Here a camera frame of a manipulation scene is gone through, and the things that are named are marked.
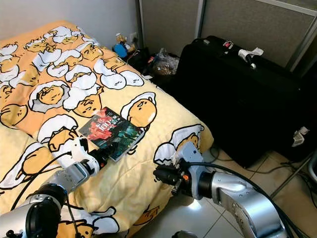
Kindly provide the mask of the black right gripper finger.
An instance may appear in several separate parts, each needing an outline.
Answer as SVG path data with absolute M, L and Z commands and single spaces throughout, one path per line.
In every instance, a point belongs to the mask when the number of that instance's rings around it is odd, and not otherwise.
M 177 168 L 174 166 L 157 166 L 153 175 L 161 183 L 174 186 L 177 183 Z

